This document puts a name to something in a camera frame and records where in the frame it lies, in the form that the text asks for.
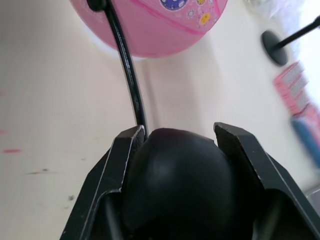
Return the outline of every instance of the black lamp base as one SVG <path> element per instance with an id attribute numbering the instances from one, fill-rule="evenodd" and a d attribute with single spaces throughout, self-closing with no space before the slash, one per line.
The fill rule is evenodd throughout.
<path id="1" fill-rule="evenodd" d="M 284 47 L 276 47 L 280 43 L 280 39 L 272 31 L 265 31 L 261 35 L 261 43 L 264 47 L 265 53 L 278 66 L 284 66 L 288 63 L 288 55 Z"/>

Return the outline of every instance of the red mark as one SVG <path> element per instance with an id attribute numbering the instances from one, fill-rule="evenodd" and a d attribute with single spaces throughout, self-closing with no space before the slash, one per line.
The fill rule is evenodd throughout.
<path id="1" fill-rule="evenodd" d="M 2 151 L 4 154 L 18 154 L 21 153 L 21 149 L 6 149 Z"/>

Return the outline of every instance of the white table surface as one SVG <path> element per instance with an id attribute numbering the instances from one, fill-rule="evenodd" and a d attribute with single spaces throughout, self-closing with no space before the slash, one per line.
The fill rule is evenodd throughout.
<path id="1" fill-rule="evenodd" d="M 149 129 L 215 139 L 214 122 L 242 127 L 307 189 L 318 176 L 272 85 L 283 68 L 260 45 L 260 34 L 276 26 L 256 20 L 243 1 L 230 0 L 193 47 L 135 64 Z M 134 125 L 119 60 L 89 40 L 67 0 L 1 4 L 1 239 L 59 239 L 75 203 L 69 196 Z"/>

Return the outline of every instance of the pink ball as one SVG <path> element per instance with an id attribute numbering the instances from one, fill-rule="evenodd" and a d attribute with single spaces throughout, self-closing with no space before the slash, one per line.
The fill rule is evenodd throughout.
<path id="1" fill-rule="evenodd" d="M 228 0 L 114 0 L 129 50 L 138 57 L 163 57 L 199 41 L 221 16 Z M 87 0 L 71 0 L 84 23 L 103 42 L 117 49 L 103 12 Z"/>

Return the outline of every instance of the blue object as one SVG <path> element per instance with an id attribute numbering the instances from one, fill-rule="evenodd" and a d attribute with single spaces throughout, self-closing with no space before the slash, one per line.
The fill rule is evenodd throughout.
<path id="1" fill-rule="evenodd" d="M 318 168 L 320 168 L 320 146 L 309 130 L 306 120 L 303 117 L 293 117 L 291 118 L 291 124 L 312 159 Z"/>

